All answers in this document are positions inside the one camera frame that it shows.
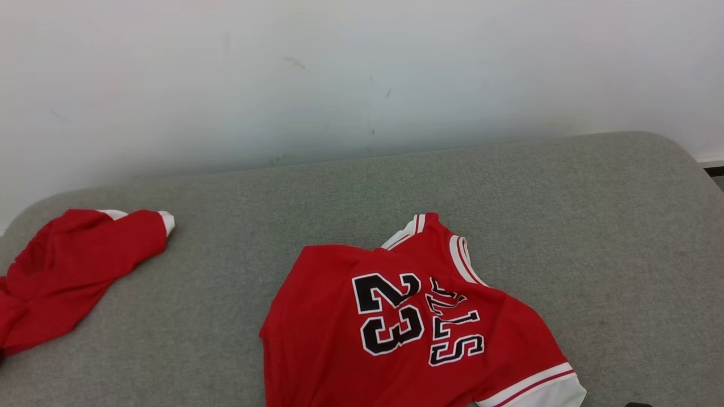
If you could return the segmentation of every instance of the gray upholstered couch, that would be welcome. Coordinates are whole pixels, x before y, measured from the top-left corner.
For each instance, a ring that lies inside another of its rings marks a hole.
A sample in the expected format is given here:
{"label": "gray upholstered couch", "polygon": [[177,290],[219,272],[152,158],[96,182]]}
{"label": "gray upholstered couch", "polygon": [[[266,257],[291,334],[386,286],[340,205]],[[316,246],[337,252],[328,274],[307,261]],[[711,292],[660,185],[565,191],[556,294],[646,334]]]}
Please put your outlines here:
{"label": "gray upholstered couch", "polygon": [[0,240],[5,270],[71,207],[164,209],[167,251],[71,334],[0,366],[0,406],[262,406],[257,334],[300,249],[373,248],[437,211],[475,270],[535,308],[585,406],[724,405],[724,195],[647,133],[441,151],[66,193]]}

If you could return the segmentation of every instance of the red clothing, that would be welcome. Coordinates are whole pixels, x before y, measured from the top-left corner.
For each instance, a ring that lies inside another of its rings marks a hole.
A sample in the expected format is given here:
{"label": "red clothing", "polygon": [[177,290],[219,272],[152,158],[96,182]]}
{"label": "red clothing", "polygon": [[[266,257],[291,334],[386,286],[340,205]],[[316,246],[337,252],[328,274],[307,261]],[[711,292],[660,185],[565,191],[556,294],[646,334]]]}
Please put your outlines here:
{"label": "red clothing", "polygon": [[579,406],[533,309],[418,215],[381,248],[304,248],[261,329],[268,407]]}
{"label": "red clothing", "polygon": [[0,354],[70,332],[117,278],[163,252],[167,212],[70,209],[51,220],[0,277]]}

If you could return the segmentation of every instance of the jersey number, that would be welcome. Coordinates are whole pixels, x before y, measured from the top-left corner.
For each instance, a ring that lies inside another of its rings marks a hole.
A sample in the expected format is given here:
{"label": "jersey number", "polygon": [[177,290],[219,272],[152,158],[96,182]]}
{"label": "jersey number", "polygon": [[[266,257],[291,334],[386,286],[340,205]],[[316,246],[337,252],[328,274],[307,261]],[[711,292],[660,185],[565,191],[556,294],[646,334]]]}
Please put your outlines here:
{"label": "jersey number", "polygon": [[425,326],[420,318],[420,310],[414,305],[400,307],[408,298],[420,292],[420,280],[417,276],[400,274],[400,282],[407,288],[405,293],[378,273],[355,277],[352,281],[359,314],[382,311],[382,299],[393,308],[399,309],[400,322],[389,328],[385,326],[381,316],[371,316],[365,321],[360,329],[365,351],[375,356],[384,355],[422,337]]}

